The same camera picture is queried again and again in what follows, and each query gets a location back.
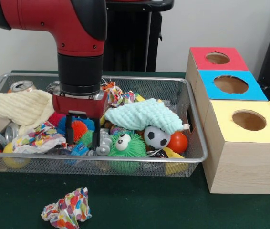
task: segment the googly eyes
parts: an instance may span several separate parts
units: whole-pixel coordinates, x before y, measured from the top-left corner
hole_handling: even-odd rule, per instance
[[[115,146],[117,150],[122,151],[125,150],[131,141],[131,137],[128,134],[121,134],[118,138],[118,141],[116,142]]]

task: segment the box stack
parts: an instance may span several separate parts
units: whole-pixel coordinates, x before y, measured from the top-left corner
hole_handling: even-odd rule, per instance
[[[270,193],[270,102],[235,48],[190,48],[190,82],[208,143],[211,193]]]

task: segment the yellow towel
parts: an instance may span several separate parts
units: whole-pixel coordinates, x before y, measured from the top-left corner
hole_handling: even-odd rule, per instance
[[[19,135],[46,122],[53,112],[52,95],[42,90],[0,93],[0,117],[20,125]]]

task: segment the light blue towel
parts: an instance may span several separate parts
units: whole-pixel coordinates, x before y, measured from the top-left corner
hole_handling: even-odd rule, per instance
[[[178,130],[188,128],[188,125],[183,125],[177,114],[156,99],[110,108],[106,111],[105,118],[128,130],[144,130],[153,125],[172,135]]]

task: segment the metal mesh basket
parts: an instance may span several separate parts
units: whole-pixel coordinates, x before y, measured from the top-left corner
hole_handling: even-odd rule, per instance
[[[189,146],[177,158],[121,158],[107,156],[24,155],[0,153],[0,171],[25,173],[66,173],[91,175],[134,175],[189,177],[198,163],[207,158],[206,142],[193,97],[192,89],[184,79],[104,76],[123,91],[139,92],[143,98],[161,99],[167,107],[178,114],[183,123],[191,125],[184,131]],[[37,89],[58,80],[56,74],[9,73],[0,78],[0,92],[6,93],[10,86],[20,80],[31,80]]]

